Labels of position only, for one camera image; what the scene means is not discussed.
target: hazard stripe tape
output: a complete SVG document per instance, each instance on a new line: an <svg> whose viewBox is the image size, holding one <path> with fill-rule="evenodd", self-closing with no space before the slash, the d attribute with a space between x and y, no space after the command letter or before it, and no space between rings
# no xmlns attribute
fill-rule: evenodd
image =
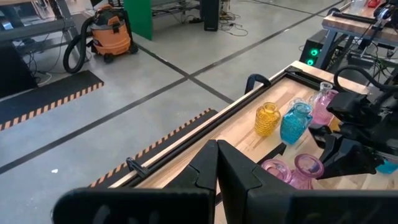
<svg viewBox="0 0 398 224"><path fill-rule="evenodd" d="M6 121L3 124L0 124L0 131L3 131L7 128L11 128L14 125L17 125L21 122L24 122L28 119L34 118L35 116L38 116L42 113L45 113L49 110L52 110L58 106L61 106L62 104L68 103L69 101L75 100L83 95L85 95L86 93L89 93L91 91L91 89L96 90L101 88L102 86L104 86L103 82L94 84L93 86L89 86L88 88L85 88L84 90L80 90L74 94L71 94L70 96L66 96L62 99L59 99L57 101L54 101L50 104L47 104L41 108L37 108L36 110L30 111L29 113L26 113L20 117L14 118L12 120Z"/></svg>
<svg viewBox="0 0 398 224"><path fill-rule="evenodd" d="M187 121L186 123L184 123L183 125L178 127L176 130L172 131L171 133L168 133L168 135L166 135L166 136L162 137L161 139L159 139L158 141L154 142L153 144L151 144L150 146L148 146L146 149L142 150L141 152L139 152L135 156L132 156L132 158L137 160L138 158L140 158L143 155L147 154L148 152L153 150L153 148L157 147L159 144L162 144L164 141L168 140L168 138L172 137L174 134L176 134L177 132L181 131L183 128L187 127L189 124L191 124L195 120L199 119L203 115L205 115L208 112L210 112L210 110L211 109L208 108L207 110L205 110L204 112L202 112L198 116L196 116L195 118L190 119L189 121ZM106 180L107 178L110 178L112 175L114 175L115 173L121 171L121 169L125 168L125 167L127 167L127 163L125 163L125 162L120 164L120 165L118 165L116 168L114 168L113 170L110 170L107 174L105 174L104 176L100 177L98 180L94 181L89 187L97 186L98 184L104 182L104 180Z"/></svg>

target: green light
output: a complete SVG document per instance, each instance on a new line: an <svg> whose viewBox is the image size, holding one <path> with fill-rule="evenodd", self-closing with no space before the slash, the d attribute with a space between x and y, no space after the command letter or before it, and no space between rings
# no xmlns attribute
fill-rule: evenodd
<svg viewBox="0 0 398 224"><path fill-rule="evenodd" d="M307 60L307 65L312 66L312 65L313 65L313 60L312 60L312 59L308 59L308 60Z"/></svg>
<svg viewBox="0 0 398 224"><path fill-rule="evenodd" d="M310 54L311 54L312 56L318 56L319 50L318 50L318 49L311 49Z"/></svg>

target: black metal frame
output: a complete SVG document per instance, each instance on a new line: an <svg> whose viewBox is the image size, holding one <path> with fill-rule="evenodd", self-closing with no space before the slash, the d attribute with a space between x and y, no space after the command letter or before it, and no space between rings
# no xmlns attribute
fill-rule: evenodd
<svg viewBox="0 0 398 224"><path fill-rule="evenodd" d="M180 153L182 153L184 150L189 148L191 145L195 144L198 140L200 140L203 136L207 135L209 132L217 128L219 125L224 123L227 119L235 115L238 111L243 109L245 106L250 104L253 100L255 100L258 96L262 95L265 91L269 90L272 88L275 84L277 84L279 81L283 80L284 78L291 79L295 82L298 82L302 85L305 85L309 88L312 88L314 90L319 89L319 85L321 82L324 82L325 80L318 78L316 76L313 76L309 73L303 72L299 68L295 68L293 66L287 68L282 74L280 74L278 77L275 79L269 81L268 79L264 78L258 78L258 74L255 74L257 78L253 77L253 75L249 76L248 78L248 83L246 85L245 89L245 94L251 90L254 89L254 81L261 81L265 83L263 86L260 88L254 90L249 96L247 96L245 99L241 100L238 102L236 105L231 107L228 111L226 111L222 116L220 116L218 119L213 120L212 122L208 123L204 128L199 130L196 134L193 136L190 136L184 142L179 144L175 149L171 150L170 152L166 153L163 155L160 159L155 161L154 164L146 167L147 172L145 175L140 174L140 175L135 175L134 177L131 177L129 180L127 180L125 183L121 184L119 187L135 187L139 183L141 183L143 180L145 180L148 176L156 172L158 169L166 165L168 162L173 160L176 156L178 156ZM268 158L270 154L272 154L274 157L276 154L283 153L283 151L278 152L279 147L275 148L272 152L269 154L265 155L264 158Z"/></svg>

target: wheel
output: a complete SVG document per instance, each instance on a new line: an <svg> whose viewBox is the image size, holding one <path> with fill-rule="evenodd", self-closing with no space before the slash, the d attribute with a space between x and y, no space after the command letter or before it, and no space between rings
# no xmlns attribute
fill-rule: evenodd
<svg viewBox="0 0 398 224"><path fill-rule="evenodd" d="M104 62L111 63L113 62L114 55L113 54L104 54Z"/></svg>
<svg viewBox="0 0 398 224"><path fill-rule="evenodd" d="M135 54L135 53L137 53L137 52L138 52L138 46L137 46L137 44L132 44L132 45L130 46L129 51L130 51L130 54Z"/></svg>

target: red object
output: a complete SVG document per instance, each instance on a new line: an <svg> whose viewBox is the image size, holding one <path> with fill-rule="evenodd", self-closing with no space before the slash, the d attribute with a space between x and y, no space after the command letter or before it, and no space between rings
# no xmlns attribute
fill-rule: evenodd
<svg viewBox="0 0 398 224"><path fill-rule="evenodd" d="M368 7L377 7L380 4L381 0L370 0L368 2Z"/></svg>

